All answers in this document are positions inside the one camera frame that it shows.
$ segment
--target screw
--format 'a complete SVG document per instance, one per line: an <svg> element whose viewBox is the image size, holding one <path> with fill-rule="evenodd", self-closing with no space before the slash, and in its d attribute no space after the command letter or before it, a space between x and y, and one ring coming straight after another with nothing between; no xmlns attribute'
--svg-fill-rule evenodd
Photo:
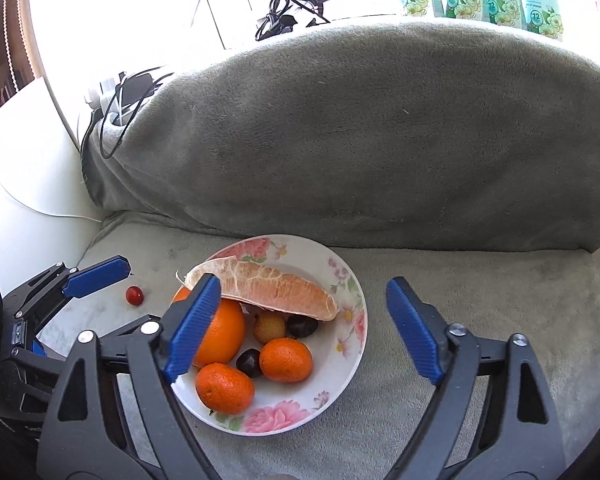
<svg viewBox="0 0 600 480"><path fill-rule="evenodd" d="M529 339L527 339L526 336L522 334L514 334L513 336L511 336L511 340L513 341L514 345L518 346L526 346L529 344Z"/></svg>
<svg viewBox="0 0 600 480"><path fill-rule="evenodd" d="M88 343L93 339L93 332L91 330L85 330L78 334L78 341L81 343Z"/></svg>
<svg viewBox="0 0 600 480"><path fill-rule="evenodd" d="M160 323L156 321L147 321L140 327L140 332L143 334L155 334L160 329Z"/></svg>
<svg viewBox="0 0 600 480"><path fill-rule="evenodd" d="M449 325L449 333L458 337L466 335L466 327L460 323L453 323Z"/></svg>

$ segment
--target gray cushion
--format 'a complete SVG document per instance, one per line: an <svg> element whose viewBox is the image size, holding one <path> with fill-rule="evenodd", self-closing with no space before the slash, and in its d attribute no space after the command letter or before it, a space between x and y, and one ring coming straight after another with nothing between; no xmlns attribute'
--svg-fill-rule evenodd
<svg viewBox="0 0 600 480"><path fill-rule="evenodd" d="M121 128L106 128L109 151ZM330 245L593 251L600 64L463 20L351 20L182 73L86 185L197 232Z"/></svg>
<svg viewBox="0 0 600 480"><path fill-rule="evenodd" d="M159 226L147 216L122 215L80 266L123 254L134 275L71 301L45 328L42 341L66 354L81 330L103 335L142 314L163 314L178 288L175 271L182 275L231 241ZM276 473L302 480L384 478L432 394L429 382L416 375L384 307L384 286L396 275L405 276L445 319L464 323L475 335L528 335L557 405L568 460L582 451L600 426L600 272L589 253L335 251L356 273L368 305L368 341L360 368L326 412L288 433L235 436L189 417L223 480L262 480ZM144 290L139 308L125 303L131 284ZM128 381L122 387L139 450L154 460ZM484 381L477 390L484 396ZM480 415L479 398L470 406L454 461L468 451Z"/></svg>

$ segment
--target orange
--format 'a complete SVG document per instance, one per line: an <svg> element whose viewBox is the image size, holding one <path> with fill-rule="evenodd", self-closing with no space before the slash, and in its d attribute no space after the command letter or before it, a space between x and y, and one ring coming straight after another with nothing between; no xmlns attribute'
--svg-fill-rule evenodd
<svg viewBox="0 0 600 480"><path fill-rule="evenodd" d="M190 290L183 286L173 301L184 300L189 293ZM202 368L210 363L228 363L242 346L245 330L240 303L222 298L193 358L194 366Z"/></svg>
<svg viewBox="0 0 600 480"><path fill-rule="evenodd" d="M304 343L282 337L264 345L260 351L260 369L272 381L297 383L314 369L314 359Z"/></svg>
<svg viewBox="0 0 600 480"><path fill-rule="evenodd" d="M237 415L251 405L256 388L240 370L212 363L198 372L196 391L210 410Z"/></svg>

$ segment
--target floral plate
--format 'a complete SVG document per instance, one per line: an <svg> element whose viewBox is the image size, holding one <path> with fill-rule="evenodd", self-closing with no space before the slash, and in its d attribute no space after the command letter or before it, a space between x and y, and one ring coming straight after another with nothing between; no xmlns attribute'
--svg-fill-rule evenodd
<svg viewBox="0 0 600 480"><path fill-rule="evenodd" d="M366 343L366 303L362 288L347 264L333 251L312 240L288 235L249 238L230 245L209 259L236 256L290 272L328 290L340 311L333 321L302 339L314 358L314 370L300 383L285 384L264 377L254 380L256 394L240 415L210 413L194 386L198 369L178 377L173 391L184 407L218 430L245 436L266 436L298 428L326 410L353 377ZM262 348L252 334L253 316L237 355ZM229 363L235 366L235 359Z"/></svg>

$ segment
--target red tomato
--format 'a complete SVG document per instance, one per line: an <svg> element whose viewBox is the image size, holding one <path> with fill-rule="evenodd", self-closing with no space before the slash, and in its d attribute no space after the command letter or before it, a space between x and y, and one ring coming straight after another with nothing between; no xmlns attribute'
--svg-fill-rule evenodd
<svg viewBox="0 0 600 480"><path fill-rule="evenodd" d="M126 290L126 301L133 306L140 306L140 304L144 301L144 294L142 293L142 289L139 286L130 286Z"/></svg>

